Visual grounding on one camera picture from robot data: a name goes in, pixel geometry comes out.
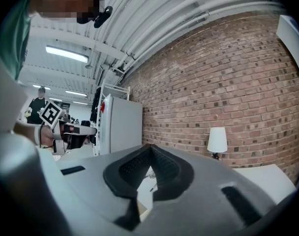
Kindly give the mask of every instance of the black slot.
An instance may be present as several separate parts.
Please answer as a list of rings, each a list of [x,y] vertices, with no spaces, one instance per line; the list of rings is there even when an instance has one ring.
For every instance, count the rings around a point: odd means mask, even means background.
[[[79,127],[74,127],[73,133],[79,134],[80,133],[80,128]]]
[[[256,211],[254,206],[250,203],[246,197],[241,194],[234,187],[225,187],[222,189],[222,192],[231,203],[233,208],[236,210],[238,215],[244,221],[246,226],[250,226],[253,223],[261,219],[260,214]]]
[[[76,166],[76,167],[73,167],[73,168],[61,170],[61,172],[65,176],[65,175],[73,174],[73,173],[83,171],[83,170],[85,170],[85,168],[83,166]]]

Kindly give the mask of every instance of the lamp base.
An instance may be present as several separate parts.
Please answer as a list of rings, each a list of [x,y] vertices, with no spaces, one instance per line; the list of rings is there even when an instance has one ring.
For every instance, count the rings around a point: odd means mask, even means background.
[[[216,159],[216,160],[219,160],[218,153],[213,153],[213,154],[212,154],[212,158],[214,158],[214,159]]]

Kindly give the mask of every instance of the white table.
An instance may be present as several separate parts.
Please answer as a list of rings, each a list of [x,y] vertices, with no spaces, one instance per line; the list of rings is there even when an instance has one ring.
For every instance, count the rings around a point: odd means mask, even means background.
[[[286,174],[275,164],[234,170],[258,185],[276,204],[297,190]]]
[[[70,150],[69,153],[65,153],[59,161],[68,161],[68,160],[76,160],[76,159],[83,159],[88,157],[93,157],[94,152],[91,145],[83,145],[81,148],[75,148]]]

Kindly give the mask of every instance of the white table lamp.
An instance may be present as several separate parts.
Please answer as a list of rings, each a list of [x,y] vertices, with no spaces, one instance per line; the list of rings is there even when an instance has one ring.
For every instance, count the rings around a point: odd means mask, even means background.
[[[208,151],[212,152],[212,157],[217,160],[219,159],[218,153],[227,151],[227,138],[224,127],[210,128]]]

